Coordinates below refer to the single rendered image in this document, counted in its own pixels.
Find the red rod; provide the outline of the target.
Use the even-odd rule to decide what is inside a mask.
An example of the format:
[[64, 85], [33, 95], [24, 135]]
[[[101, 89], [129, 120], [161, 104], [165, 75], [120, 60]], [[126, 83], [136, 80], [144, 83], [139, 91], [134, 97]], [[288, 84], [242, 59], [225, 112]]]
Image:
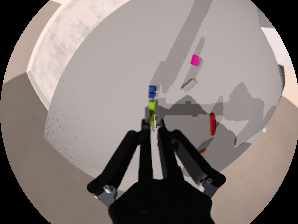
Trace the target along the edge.
[[212, 112], [210, 113], [210, 131], [211, 135], [215, 135], [215, 114]]

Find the lime green rod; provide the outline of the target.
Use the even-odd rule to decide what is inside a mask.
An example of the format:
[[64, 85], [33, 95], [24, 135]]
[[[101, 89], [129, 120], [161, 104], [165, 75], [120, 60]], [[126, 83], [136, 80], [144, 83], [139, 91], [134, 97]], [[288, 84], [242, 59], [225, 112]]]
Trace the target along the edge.
[[154, 125], [154, 109], [155, 109], [155, 100], [149, 100], [149, 111], [150, 111], [151, 125]]

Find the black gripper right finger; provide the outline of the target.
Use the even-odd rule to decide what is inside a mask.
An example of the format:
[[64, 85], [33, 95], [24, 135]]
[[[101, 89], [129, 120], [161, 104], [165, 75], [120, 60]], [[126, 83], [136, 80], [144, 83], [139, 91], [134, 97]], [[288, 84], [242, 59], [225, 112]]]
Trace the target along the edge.
[[154, 109], [154, 127], [162, 175], [163, 179], [168, 178], [173, 206], [183, 209], [191, 203], [190, 193], [175, 154], [198, 186], [198, 190], [212, 198], [226, 182], [226, 177], [209, 165], [180, 130], [167, 130], [158, 107]]

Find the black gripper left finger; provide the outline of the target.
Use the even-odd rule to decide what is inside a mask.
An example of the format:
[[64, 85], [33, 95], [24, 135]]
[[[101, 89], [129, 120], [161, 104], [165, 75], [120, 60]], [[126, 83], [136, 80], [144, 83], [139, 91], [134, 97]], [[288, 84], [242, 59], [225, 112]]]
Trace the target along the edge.
[[143, 213], [149, 213], [155, 207], [150, 111], [149, 107], [145, 107], [145, 119], [142, 119], [141, 130], [127, 132], [103, 172], [87, 185], [87, 190], [108, 208], [116, 201], [117, 189], [138, 145], [140, 158], [137, 207]]

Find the grey rod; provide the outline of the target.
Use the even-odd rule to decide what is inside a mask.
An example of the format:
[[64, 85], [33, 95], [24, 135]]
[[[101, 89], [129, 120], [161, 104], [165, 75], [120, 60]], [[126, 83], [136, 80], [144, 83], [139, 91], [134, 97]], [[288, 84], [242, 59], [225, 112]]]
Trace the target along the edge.
[[182, 87], [180, 87], [184, 92], [190, 89], [196, 82], [191, 78]]

